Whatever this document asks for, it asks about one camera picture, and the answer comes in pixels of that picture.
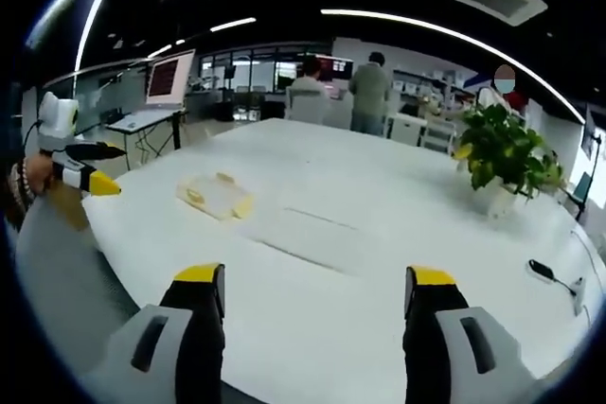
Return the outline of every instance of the potted plant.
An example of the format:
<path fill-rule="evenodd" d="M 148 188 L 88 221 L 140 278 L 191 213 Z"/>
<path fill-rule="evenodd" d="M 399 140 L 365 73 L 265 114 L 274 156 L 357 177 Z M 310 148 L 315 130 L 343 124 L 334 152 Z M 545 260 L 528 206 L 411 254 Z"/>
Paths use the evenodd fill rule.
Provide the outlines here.
<path fill-rule="evenodd" d="M 562 169 L 555 153 L 545 151 L 541 136 L 525 129 L 503 106 L 475 107 L 463 121 L 467 130 L 454 158 L 467 161 L 474 190 L 491 189 L 491 217 L 507 213 L 517 195 L 530 200 L 539 191 L 562 185 Z"/>

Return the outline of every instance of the man in gray shirt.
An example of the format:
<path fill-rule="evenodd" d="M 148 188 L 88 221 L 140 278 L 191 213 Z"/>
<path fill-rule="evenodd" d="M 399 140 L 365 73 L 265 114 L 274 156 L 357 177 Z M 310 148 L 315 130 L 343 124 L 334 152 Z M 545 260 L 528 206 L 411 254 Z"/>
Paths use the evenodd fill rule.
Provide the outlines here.
<path fill-rule="evenodd" d="M 349 91 L 353 94 L 351 130 L 381 136 L 383 117 L 391 91 L 391 81 L 382 69 L 385 57 L 373 52 L 368 63 L 360 65 L 349 81 Z"/>

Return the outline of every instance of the green leaves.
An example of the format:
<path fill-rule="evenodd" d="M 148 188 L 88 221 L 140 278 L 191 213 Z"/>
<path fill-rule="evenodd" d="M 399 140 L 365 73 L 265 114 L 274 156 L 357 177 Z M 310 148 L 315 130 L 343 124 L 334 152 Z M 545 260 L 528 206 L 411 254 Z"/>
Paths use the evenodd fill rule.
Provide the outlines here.
<path fill-rule="evenodd" d="M 467 159 L 473 189 L 499 177 L 512 192 L 531 199 L 541 187 L 561 185 L 562 170 L 555 155 L 548 152 L 541 159 L 533 156 L 537 148 L 546 149 L 544 140 L 534 130 L 525 130 L 504 106 L 478 106 L 463 119 L 468 129 L 460 143 L 471 150 Z"/>

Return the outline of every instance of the black ceiling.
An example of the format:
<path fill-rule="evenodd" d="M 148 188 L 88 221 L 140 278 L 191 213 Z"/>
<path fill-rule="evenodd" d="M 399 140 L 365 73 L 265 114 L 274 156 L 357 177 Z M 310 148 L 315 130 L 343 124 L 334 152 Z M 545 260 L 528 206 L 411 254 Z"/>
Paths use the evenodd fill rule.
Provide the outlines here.
<path fill-rule="evenodd" d="M 373 19 L 322 17 L 319 13 L 321 8 L 364 9 L 409 16 L 472 36 L 522 62 L 565 97 L 606 108 L 606 6 L 601 0 L 544 1 L 548 5 L 544 13 L 512 27 L 453 0 L 105 0 L 82 67 L 144 57 L 165 44 L 190 37 L 195 38 L 187 42 L 187 47 L 195 45 L 210 50 L 240 44 L 349 36 L 416 49 L 487 76 L 502 63 L 486 51 L 418 27 Z M 65 13 L 63 21 L 57 23 L 53 32 L 55 46 L 78 41 L 80 37 L 74 38 L 71 32 L 66 35 L 70 29 L 66 22 L 73 23 L 78 15 L 81 13 L 72 9 L 71 16 Z M 255 16 L 258 21 L 215 34 L 208 32 L 211 26 L 247 16 Z M 115 50 L 117 39 L 123 40 L 123 46 Z M 134 46 L 142 40 L 146 42 Z M 58 76 L 73 69 L 71 62 L 75 56 L 64 58 L 66 64 L 62 66 L 56 50 L 39 59 L 44 67 L 51 62 L 50 54 L 55 60 L 46 76 L 50 73 Z M 537 83 L 525 78 L 519 82 L 549 112 L 569 117 L 561 104 Z"/>

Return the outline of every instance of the human hand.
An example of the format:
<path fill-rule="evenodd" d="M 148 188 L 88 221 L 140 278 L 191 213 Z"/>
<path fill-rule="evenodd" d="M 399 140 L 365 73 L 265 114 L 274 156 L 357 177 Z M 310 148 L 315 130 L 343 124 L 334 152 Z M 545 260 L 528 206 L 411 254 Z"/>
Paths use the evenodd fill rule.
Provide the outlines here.
<path fill-rule="evenodd" d="M 40 195 L 47 184 L 53 180 L 53 160 L 46 155 L 36 153 L 26 158 L 26 177 L 31 191 Z"/>

